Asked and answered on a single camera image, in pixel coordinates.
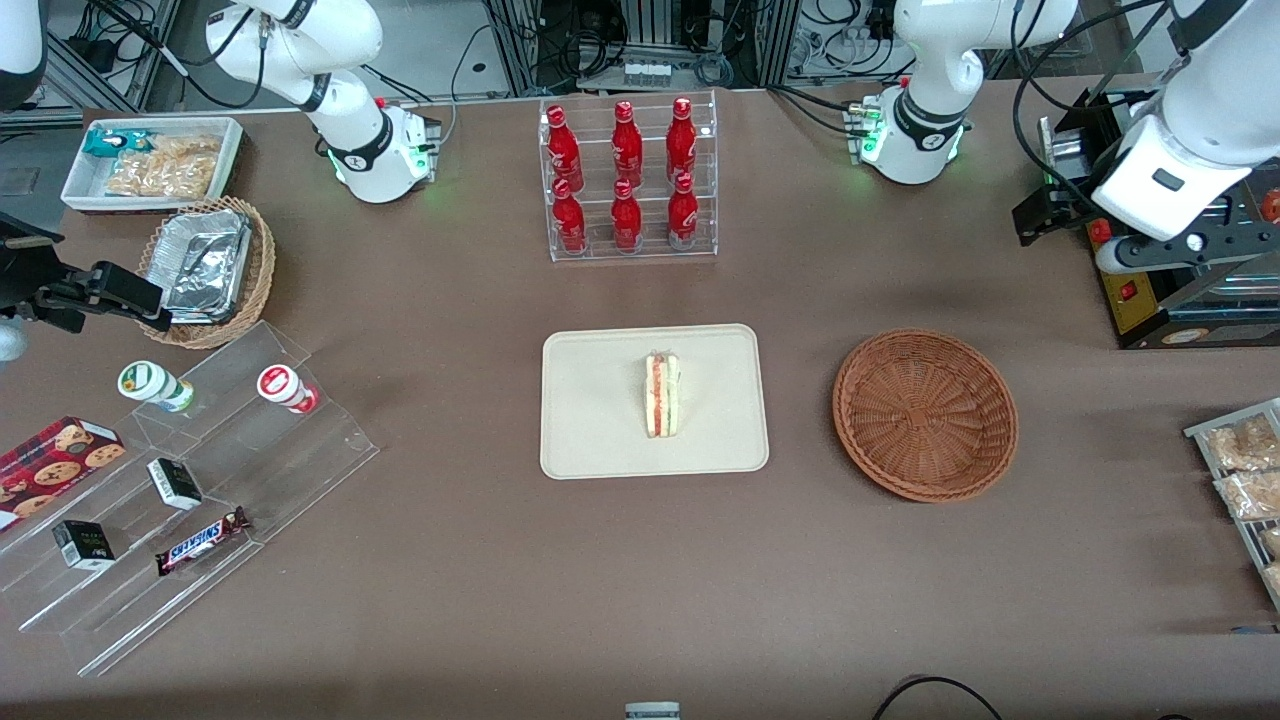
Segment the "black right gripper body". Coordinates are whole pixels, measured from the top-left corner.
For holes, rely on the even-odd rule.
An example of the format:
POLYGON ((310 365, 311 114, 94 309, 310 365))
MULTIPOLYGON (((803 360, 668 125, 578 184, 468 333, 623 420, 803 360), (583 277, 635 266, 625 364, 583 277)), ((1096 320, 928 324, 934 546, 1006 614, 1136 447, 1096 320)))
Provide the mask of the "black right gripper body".
POLYGON ((4 320, 44 322, 81 333, 97 270, 60 260, 61 236, 1 214, 1 314, 4 320))

